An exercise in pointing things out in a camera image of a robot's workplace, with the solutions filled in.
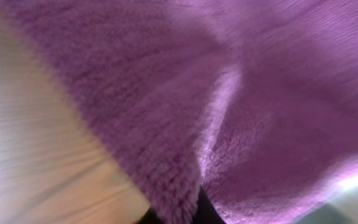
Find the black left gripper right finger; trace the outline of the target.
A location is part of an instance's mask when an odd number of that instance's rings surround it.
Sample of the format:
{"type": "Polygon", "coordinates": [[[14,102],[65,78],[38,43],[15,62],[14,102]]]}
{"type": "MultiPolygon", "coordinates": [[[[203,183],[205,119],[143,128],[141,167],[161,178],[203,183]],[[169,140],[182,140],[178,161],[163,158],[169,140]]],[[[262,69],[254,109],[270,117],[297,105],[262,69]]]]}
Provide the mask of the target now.
{"type": "Polygon", "coordinates": [[[215,210],[203,188],[200,188],[197,210],[192,224],[226,224],[215,210]]]}

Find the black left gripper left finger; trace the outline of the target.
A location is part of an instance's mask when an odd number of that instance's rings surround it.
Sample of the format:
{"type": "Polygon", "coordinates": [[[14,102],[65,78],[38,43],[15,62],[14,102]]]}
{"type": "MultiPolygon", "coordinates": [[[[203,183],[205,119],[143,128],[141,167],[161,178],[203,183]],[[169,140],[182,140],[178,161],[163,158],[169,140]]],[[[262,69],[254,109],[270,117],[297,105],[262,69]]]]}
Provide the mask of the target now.
{"type": "Polygon", "coordinates": [[[160,219],[154,209],[150,208],[146,213],[137,221],[137,224],[160,224],[160,219]]]}

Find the purple microfiber cloth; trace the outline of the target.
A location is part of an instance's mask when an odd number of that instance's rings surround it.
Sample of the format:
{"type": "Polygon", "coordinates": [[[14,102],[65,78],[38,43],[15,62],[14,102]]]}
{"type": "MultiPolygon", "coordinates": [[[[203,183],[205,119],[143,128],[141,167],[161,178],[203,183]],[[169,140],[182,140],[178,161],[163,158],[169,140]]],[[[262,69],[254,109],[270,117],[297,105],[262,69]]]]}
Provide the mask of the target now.
{"type": "Polygon", "coordinates": [[[358,174],[358,0],[0,1],[165,223],[290,223],[358,174]]]}

